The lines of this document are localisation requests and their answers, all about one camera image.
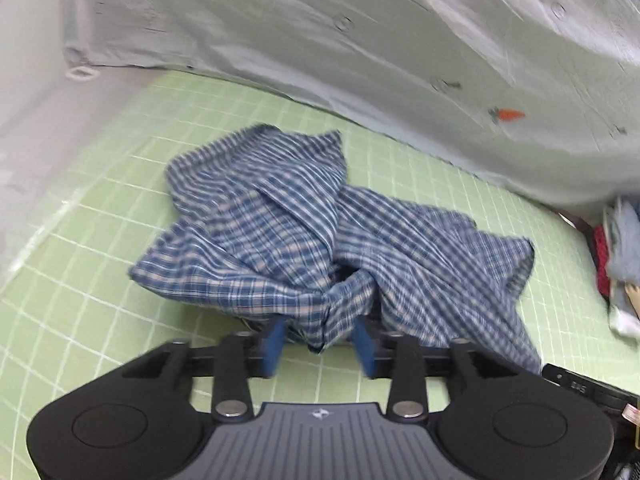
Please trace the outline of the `blue plaid shirt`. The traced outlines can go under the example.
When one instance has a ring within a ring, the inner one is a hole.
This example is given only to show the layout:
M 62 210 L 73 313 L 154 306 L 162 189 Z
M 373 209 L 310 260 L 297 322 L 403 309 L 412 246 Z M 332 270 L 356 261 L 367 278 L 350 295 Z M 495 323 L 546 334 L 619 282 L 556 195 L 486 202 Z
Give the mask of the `blue plaid shirt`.
M 150 292 L 247 321 L 283 315 L 315 352 L 365 315 L 540 370 L 516 310 L 533 244 L 350 185 L 338 132 L 257 125 L 171 159 L 166 178 L 178 218 L 129 271 Z

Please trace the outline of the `pile of clothes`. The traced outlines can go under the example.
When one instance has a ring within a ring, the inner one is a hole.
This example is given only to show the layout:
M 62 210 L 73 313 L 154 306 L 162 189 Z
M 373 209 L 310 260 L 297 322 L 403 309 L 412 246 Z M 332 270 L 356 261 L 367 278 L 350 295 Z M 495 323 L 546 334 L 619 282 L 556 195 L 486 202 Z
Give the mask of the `pile of clothes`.
M 639 194 L 617 197 L 603 211 L 608 285 L 608 326 L 614 334 L 639 339 Z

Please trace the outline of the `green grid bed sheet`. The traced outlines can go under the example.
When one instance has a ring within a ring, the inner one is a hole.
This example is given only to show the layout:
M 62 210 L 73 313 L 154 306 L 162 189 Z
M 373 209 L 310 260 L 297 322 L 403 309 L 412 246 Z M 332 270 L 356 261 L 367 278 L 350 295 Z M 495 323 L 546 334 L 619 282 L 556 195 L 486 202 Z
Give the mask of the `green grid bed sheet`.
M 44 404 L 169 339 L 208 346 L 233 318 L 157 298 L 129 267 L 175 220 L 176 155 L 268 122 L 337 130 L 349 181 L 453 209 L 536 252 L 520 305 L 541 359 L 639 388 L 639 349 L 608 327 L 582 234 L 555 214 L 406 144 L 254 88 L 104 70 L 60 81 L 1 135 L 1 474 L 31 479 L 26 429 Z

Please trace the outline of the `grey carrot print fabric cover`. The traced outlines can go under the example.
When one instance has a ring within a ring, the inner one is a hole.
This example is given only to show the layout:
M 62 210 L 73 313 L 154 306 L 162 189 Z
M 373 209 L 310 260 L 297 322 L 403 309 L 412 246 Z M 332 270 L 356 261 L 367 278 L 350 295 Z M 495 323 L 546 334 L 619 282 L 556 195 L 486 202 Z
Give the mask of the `grey carrot print fabric cover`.
M 257 84 L 590 217 L 639 188 L 639 0 L 62 0 L 66 56 Z

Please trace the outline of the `brown wooden bed frame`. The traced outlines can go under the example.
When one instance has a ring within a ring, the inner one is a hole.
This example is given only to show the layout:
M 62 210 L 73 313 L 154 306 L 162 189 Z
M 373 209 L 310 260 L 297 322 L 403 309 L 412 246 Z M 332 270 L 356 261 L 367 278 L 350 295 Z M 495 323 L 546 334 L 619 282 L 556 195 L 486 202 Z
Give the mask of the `brown wooden bed frame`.
M 570 214 L 569 212 L 561 209 L 553 209 L 553 212 L 558 214 L 566 223 L 579 232 L 588 233 L 592 230 L 592 226 L 590 226 L 588 222 L 585 222 L 584 219 L 579 218 L 574 214 Z

